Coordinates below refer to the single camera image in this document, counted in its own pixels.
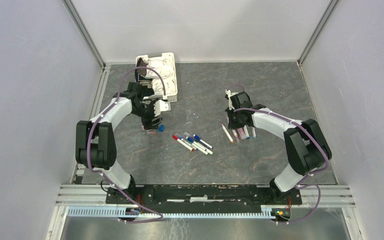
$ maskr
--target white wall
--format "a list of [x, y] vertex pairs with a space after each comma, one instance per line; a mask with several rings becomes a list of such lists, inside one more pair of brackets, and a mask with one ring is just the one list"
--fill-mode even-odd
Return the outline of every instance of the white wall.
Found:
[[329, 0], [73, 0], [106, 62], [297, 60]]
[[384, 239], [384, 1], [340, 1], [303, 64], [366, 239]]
[[45, 238], [99, 72], [61, 0], [0, 1], [0, 240]]

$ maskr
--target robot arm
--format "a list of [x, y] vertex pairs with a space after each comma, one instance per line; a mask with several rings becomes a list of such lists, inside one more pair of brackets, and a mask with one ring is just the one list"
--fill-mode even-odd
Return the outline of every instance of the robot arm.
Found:
[[134, 183], [130, 174], [125, 172], [116, 161], [117, 147], [114, 129], [123, 118], [129, 114], [141, 117], [145, 130], [159, 128], [161, 112], [170, 110], [170, 103], [159, 99], [143, 103], [144, 86], [137, 82], [129, 82], [127, 90], [117, 95], [110, 104], [97, 116], [89, 121], [79, 121], [76, 126], [76, 153], [75, 159], [79, 164], [88, 165], [87, 142], [92, 125], [113, 103], [116, 103], [98, 122], [92, 133], [92, 139], [98, 138], [97, 143], [90, 144], [90, 163], [95, 170], [102, 171], [114, 184], [121, 189], [128, 189]]
[[[331, 149], [315, 120], [295, 120], [274, 113], [264, 105], [253, 105], [250, 96], [244, 91], [238, 93], [226, 90], [225, 97], [229, 100], [229, 107], [225, 110], [229, 118], [229, 129], [239, 129], [248, 125], [264, 129], [285, 141], [289, 164], [277, 177], [270, 181], [270, 187], [278, 196], [294, 188], [309, 172], [325, 163], [320, 151], [312, 142], [306, 143], [309, 138], [291, 122], [300, 124], [306, 129], [324, 150], [328, 159], [332, 158]], [[264, 113], [250, 110], [235, 111], [241, 108], [258, 110]]]

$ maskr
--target purple cable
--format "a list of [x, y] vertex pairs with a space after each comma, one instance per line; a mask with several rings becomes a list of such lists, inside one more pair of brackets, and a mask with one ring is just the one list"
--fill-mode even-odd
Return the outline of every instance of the purple cable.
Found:
[[[326, 155], [325, 151], [323, 151], [322, 147], [319, 145], [319, 143], [317, 143], [317, 141], [314, 139], [313, 136], [311, 136], [311, 134], [303, 127], [301, 126], [301, 124], [297, 123], [297, 122], [294, 122], [294, 121], [291, 121], [289, 118], [286, 118], [282, 115], [279, 115], [275, 112], [269, 112], [269, 111], [264, 111], [264, 110], [256, 110], [256, 109], [252, 109], [252, 108], [238, 108], [238, 109], [235, 109], [233, 112], [237, 112], [237, 111], [243, 111], [243, 110], [246, 110], [246, 111], [251, 111], [251, 112], [256, 112], [256, 113], [262, 113], [262, 114], [267, 114], [267, 115], [272, 115], [273, 117], [275, 118], [278, 118], [280, 120], [283, 120], [287, 123], [291, 123], [295, 126], [297, 126], [302, 132], [304, 132], [304, 134], [311, 140], [311, 142], [315, 145], [315, 147], [320, 151], [321, 155], [323, 156], [324, 158], [324, 162], [325, 162], [325, 166], [323, 168], [320, 168], [320, 169], [317, 169], [317, 170], [314, 170], [314, 171], [311, 171], [309, 172], [307, 175], [305, 175], [298, 183], [297, 185], [299, 185], [300, 183], [302, 183], [309, 174], [317, 174], [317, 173], [321, 173], [325, 170], [327, 170], [330, 166], [330, 163], [329, 163], [329, 158], [328, 156]], [[302, 217], [302, 218], [299, 218], [299, 219], [296, 219], [296, 220], [292, 220], [292, 221], [288, 221], [287, 223], [285, 224], [292, 224], [292, 223], [297, 223], [297, 222], [301, 222], [302, 220], [306, 220], [307, 218], [309, 218], [311, 215], [313, 215], [313, 213], [316, 211], [317, 207], [319, 206], [319, 203], [320, 203], [320, 199], [322, 198], [322, 191], [320, 190], [320, 187], [319, 185], [317, 184], [307, 184], [307, 185], [304, 185], [304, 186], [295, 186], [296, 189], [298, 190], [301, 190], [301, 189], [305, 189], [307, 187], [310, 187], [310, 186], [315, 186], [317, 189], [318, 189], [318, 198], [317, 198], [317, 202], [315, 203], [315, 206], [314, 208], [311, 210], [311, 212], [309, 214], [307, 214], [306, 216]]]
[[161, 83], [162, 83], [162, 89], [163, 89], [163, 96], [166, 95], [166, 87], [164, 85], [164, 81], [163, 81], [163, 78], [158, 74], [157, 71], [155, 71], [154, 69], [150, 68], [150, 67], [146, 67], [146, 66], [137, 66], [131, 70], [129, 70], [125, 75], [124, 77], [121, 79], [121, 82], [120, 82], [120, 87], [118, 89], [118, 93], [117, 93], [117, 98], [115, 99], [115, 102], [113, 102], [109, 107], [106, 108], [105, 111], [102, 112], [102, 114], [96, 119], [96, 121], [93, 123], [92, 127], [90, 128], [90, 132], [89, 132], [89, 137], [87, 138], [87, 146], [86, 146], [86, 159], [87, 159], [87, 168], [92, 172], [92, 173], [99, 173], [101, 176], [103, 176], [103, 178], [110, 184], [110, 185], [114, 185], [115, 188], [117, 188], [117, 190], [120, 191], [121, 194], [123, 194], [123, 196], [125, 196], [131, 203], [135, 204], [135, 205], [138, 205], [140, 208], [142, 209], [145, 209], [147, 210], [148, 212], [151, 212], [153, 214], [156, 214], [156, 215], [159, 215], [160, 217], [157, 217], [157, 218], [152, 218], [152, 219], [146, 219], [146, 220], [140, 220], [140, 221], [126, 221], [125, 223], [129, 223], [129, 224], [141, 224], [141, 223], [150, 223], [150, 222], [155, 222], [155, 221], [159, 221], [161, 219], [163, 219], [163, 215], [157, 211], [154, 211], [150, 208], [147, 208], [146, 206], [142, 205], [142, 204], [139, 204], [138, 202], [136, 202], [135, 200], [133, 200], [131, 197], [129, 197], [129, 195], [127, 195], [127, 193], [125, 193], [119, 186], [115, 185], [102, 171], [100, 170], [94, 170], [92, 168], [92, 164], [91, 164], [91, 143], [92, 143], [92, 135], [94, 133], [94, 130], [97, 126], [97, 124], [101, 121], [101, 119], [105, 116], [105, 114], [107, 114], [115, 105], [116, 103], [118, 102], [119, 98], [120, 98], [120, 94], [121, 94], [121, 91], [122, 91], [122, 83], [126, 80], [126, 77], [129, 73], [133, 72], [134, 70], [136, 69], [147, 69], [147, 70], [151, 70], [153, 71], [158, 77], [159, 79], [161, 80]]
[[274, 112], [269, 112], [269, 111], [264, 111], [264, 110], [256, 110], [256, 109], [252, 109], [252, 108], [238, 108], [238, 109], [235, 109], [233, 112], [237, 112], [237, 111], [243, 111], [243, 110], [246, 110], [246, 111], [251, 111], [251, 112], [256, 112], [256, 113], [262, 113], [262, 114], [267, 114], [267, 115], [272, 115], [273, 117], [276, 117], [280, 120], [283, 120], [287, 123], [291, 123], [295, 126], [297, 126], [302, 132], [304, 132], [304, 134], [311, 140], [311, 142], [315, 145], [315, 147], [320, 151], [321, 155], [323, 156], [324, 158], [324, 163], [325, 163], [325, 166], [321, 169], [317, 169], [317, 170], [314, 170], [314, 171], [311, 171], [309, 172], [308, 174], [317, 174], [317, 173], [320, 173], [320, 172], [323, 172], [325, 170], [327, 170], [330, 166], [330, 163], [329, 163], [329, 158], [328, 156], [326, 155], [325, 151], [323, 151], [322, 147], [317, 143], [317, 141], [314, 139], [313, 136], [311, 136], [311, 134], [303, 127], [301, 126], [301, 124], [297, 123], [297, 122], [294, 122], [294, 121], [291, 121], [289, 118], [286, 118], [282, 115], [279, 115], [277, 113], [274, 113]]
[[242, 91], [245, 91], [245, 87], [242, 86], [242, 85], [240, 85], [240, 84], [232, 85], [232, 86], [228, 87], [227, 90], [230, 90], [230, 89], [233, 88], [233, 87], [240, 87], [240, 88], [242, 89]]
[[303, 216], [301, 218], [298, 218], [298, 219], [295, 219], [295, 220], [292, 220], [292, 221], [287, 221], [287, 222], [278, 222], [280, 224], [293, 224], [293, 223], [298, 223], [298, 222], [301, 222], [301, 221], [304, 221], [306, 219], [308, 219], [311, 215], [313, 215], [313, 213], [316, 211], [317, 207], [319, 206], [320, 204], [320, 199], [322, 198], [322, 191], [320, 190], [320, 187], [319, 185], [317, 184], [307, 184], [307, 185], [304, 185], [304, 186], [296, 186], [296, 189], [298, 190], [301, 190], [301, 189], [305, 189], [307, 187], [311, 187], [311, 186], [315, 186], [318, 190], [318, 198], [317, 198], [317, 202], [315, 203], [315, 206], [314, 208], [311, 210], [311, 212], [309, 214], [307, 214], [306, 216]]

